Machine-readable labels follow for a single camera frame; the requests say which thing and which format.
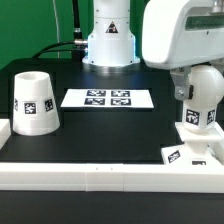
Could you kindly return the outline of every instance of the printed marker sheet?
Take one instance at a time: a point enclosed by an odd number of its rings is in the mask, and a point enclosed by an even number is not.
[[[61,107],[154,108],[148,90],[69,89]]]

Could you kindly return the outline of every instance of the black table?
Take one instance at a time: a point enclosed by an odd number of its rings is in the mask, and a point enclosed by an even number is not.
[[[169,71],[147,68],[103,76],[69,59],[21,59],[0,71],[0,118],[12,121],[14,75],[50,74],[60,128],[49,135],[12,133],[1,162],[161,164],[160,149],[180,144],[174,122],[182,103],[174,99]],[[154,109],[62,109],[67,89],[148,89]],[[223,102],[217,121],[223,127]],[[222,223],[222,194],[123,192],[0,192],[0,220],[8,223]]]

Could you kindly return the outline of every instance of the green wall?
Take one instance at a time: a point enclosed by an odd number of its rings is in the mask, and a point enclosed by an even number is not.
[[[137,38],[137,54],[140,57],[145,2],[131,0],[131,31]],[[61,41],[72,40],[72,0],[56,0],[56,4]],[[82,31],[84,38],[87,38],[93,28],[93,1],[79,0],[79,9]],[[52,0],[0,0],[0,69],[14,59],[32,57],[43,47],[56,42]]]

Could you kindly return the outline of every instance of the upside-down cup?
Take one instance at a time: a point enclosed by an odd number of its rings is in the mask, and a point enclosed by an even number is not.
[[[44,135],[60,126],[48,73],[15,75],[13,130],[21,135]]]

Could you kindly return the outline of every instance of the cable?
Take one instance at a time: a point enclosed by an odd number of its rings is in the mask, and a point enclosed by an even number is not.
[[[55,22],[56,22],[56,29],[57,29],[57,42],[59,43],[60,40],[60,26],[59,26],[59,20],[58,20],[58,10],[56,1],[53,0],[53,6],[54,6],[54,16],[55,16]]]
[[[45,53],[52,53],[52,52],[73,52],[73,51],[86,51],[86,48],[45,50],[45,51],[40,51],[39,53],[35,54],[32,58],[37,59],[37,58],[39,58],[42,54],[45,54]]]
[[[60,43],[51,44],[51,45],[43,48],[42,50],[40,50],[38,53],[36,53],[33,56],[33,58],[38,58],[42,54],[41,52],[47,51],[47,50],[55,48],[55,47],[64,46],[64,45],[74,45],[74,41],[73,40],[72,41],[63,41],[63,42],[60,42]]]
[[[78,0],[72,0],[74,27],[80,28]]]

